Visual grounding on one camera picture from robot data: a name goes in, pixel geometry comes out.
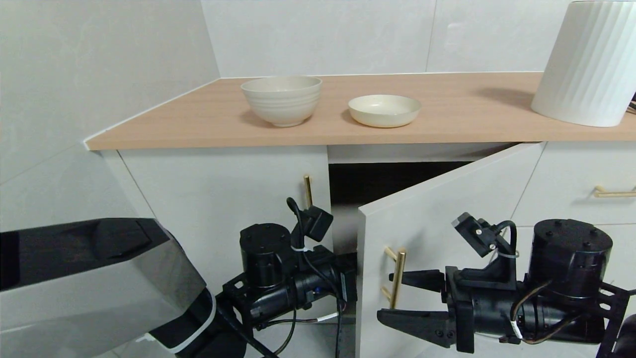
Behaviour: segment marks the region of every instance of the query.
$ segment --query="wooden countertop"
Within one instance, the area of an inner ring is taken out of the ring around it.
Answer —
[[[302,125],[278,128],[254,115],[240,90],[222,79],[86,141],[90,150],[385,143],[636,141],[636,114],[618,127],[564,123],[534,113],[541,73],[443,73],[324,76],[321,100]],[[367,94],[416,98],[410,125],[379,129],[355,122],[350,99]]]

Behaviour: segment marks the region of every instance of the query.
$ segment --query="drawer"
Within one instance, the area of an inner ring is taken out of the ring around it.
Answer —
[[[636,196],[595,197],[636,190],[636,142],[549,142],[515,210],[519,226],[547,218],[591,224],[636,223]]]

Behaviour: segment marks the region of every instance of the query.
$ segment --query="cream plate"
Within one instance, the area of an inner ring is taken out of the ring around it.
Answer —
[[[349,101],[349,113],[353,119],[379,128],[407,125],[413,122],[420,109],[420,101],[392,94],[372,94]]]

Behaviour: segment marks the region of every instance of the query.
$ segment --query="open cabinet door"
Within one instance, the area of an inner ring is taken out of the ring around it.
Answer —
[[[491,224],[510,219],[543,147],[519,144],[360,207],[356,357],[412,358],[431,346],[376,318],[378,310],[389,307],[381,287],[391,289],[395,266],[384,248],[406,249],[405,271],[486,266],[488,258],[482,259],[451,222],[465,211]],[[440,294],[405,285],[396,308],[447,311]]]

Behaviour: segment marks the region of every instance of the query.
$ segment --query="wire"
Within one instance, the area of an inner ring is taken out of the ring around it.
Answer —
[[[512,220],[504,220],[495,226],[495,232],[500,233],[503,229],[510,227],[510,247],[513,249],[509,254],[516,252],[516,224]]]
[[[556,324],[556,326],[554,327],[554,329],[552,331],[550,331],[548,334],[544,335],[541,338],[535,339],[535,340],[526,340],[523,339],[522,341],[524,341],[525,343],[529,344],[529,345],[538,345],[539,343],[543,343],[545,341],[547,341],[548,339],[552,338],[552,336],[554,336],[556,333],[558,333],[559,331],[561,331],[563,328],[565,328],[565,326],[569,325],[573,320],[578,319],[581,316],[581,314],[572,316],[568,319],[562,319],[559,323]]]
[[[336,354],[335,357],[339,358],[340,356],[340,331],[342,330],[342,306],[340,305],[340,293],[338,291],[338,289],[336,288],[336,285],[331,281],[328,280],[327,277],[325,275],[322,274],[322,272],[320,272],[315,266],[314,264],[312,264],[308,259],[307,259],[307,253],[303,252],[302,253],[303,258],[305,259],[305,261],[307,262],[307,264],[309,265],[309,267],[312,269],[312,271],[314,273],[316,273],[316,275],[318,275],[318,277],[320,277],[323,281],[325,281],[331,288],[331,290],[333,291],[333,294],[336,296],[336,308],[338,309],[338,324],[337,324],[337,328],[336,328]]]
[[[279,355],[282,353],[283,350],[285,350],[285,348],[287,348],[287,345],[289,344],[289,342],[291,341],[291,337],[294,335],[294,329],[296,328],[296,292],[294,292],[294,315],[291,319],[291,328],[289,329],[289,334],[287,335],[287,338],[285,339],[285,342],[283,342],[280,347],[274,352],[275,355]]]
[[[233,312],[229,312],[222,304],[216,306],[216,312],[221,315],[227,322],[227,324],[236,332],[244,341],[248,342],[250,346],[254,347],[260,354],[266,358],[278,358],[276,354],[272,353],[264,344],[256,340],[251,333],[247,333],[243,328],[243,325],[237,320]]]
[[[292,209],[294,211],[294,214],[296,214],[296,219],[298,220],[299,235],[301,235],[301,237],[304,237],[305,230],[303,228],[303,220],[302,220],[302,218],[300,216],[300,209],[298,208],[298,204],[296,204],[296,201],[294,199],[289,197],[289,198],[287,198],[287,205],[290,207],[290,209]],[[329,288],[331,289],[333,294],[336,296],[336,309],[338,310],[338,324],[337,324],[337,328],[336,328],[336,353],[335,353],[335,357],[339,358],[340,357],[340,331],[342,330],[342,310],[343,310],[343,307],[340,305],[340,302],[341,302],[340,291],[338,291],[338,289],[336,287],[336,283],[334,283],[331,280],[329,280],[327,278],[327,276],[325,276],[322,272],[320,272],[320,270],[318,270],[314,266],[314,264],[312,264],[311,261],[309,261],[309,259],[307,258],[307,253],[306,252],[302,252],[301,255],[302,255],[303,259],[305,260],[305,262],[307,263],[307,265],[309,266],[309,268],[312,269],[312,271],[316,275],[318,275],[318,277],[320,277],[321,280],[325,281],[329,285]]]
[[[322,322],[324,320],[335,318],[337,316],[338,316],[338,313],[336,312],[336,313],[332,313],[330,315],[325,315],[325,316],[322,316],[322,317],[318,317],[316,319],[297,319],[297,320],[295,320],[295,322],[296,323],[318,323],[318,322]],[[294,322],[294,320],[291,320],[291,319],[271,320],[269,322],[265,322],[265,323],[261,324],[259,328],[263,329],[263,328],[267,328],[267,327],[270,327],[270,326],[274,326],[276,324],[292,323],[292,322]]]
[[[516,314],[519,311],[519,307],[521,307],[521,305],[524,302],[526,302],[529,299],[531,299],[534,296],[536,296],[539,293],[539,291],[545,289],[551,283],[552,283],[552,280],[545,281],[544,283],[542,283],[539,286],[537,286],[535,289],[533,289],[530,292],[526,293],[526,295],[521,297],[521,299],[519,301],[517,301],[515,304],[513,304],[512,307],[510,308],[510,322],[516,321]]]

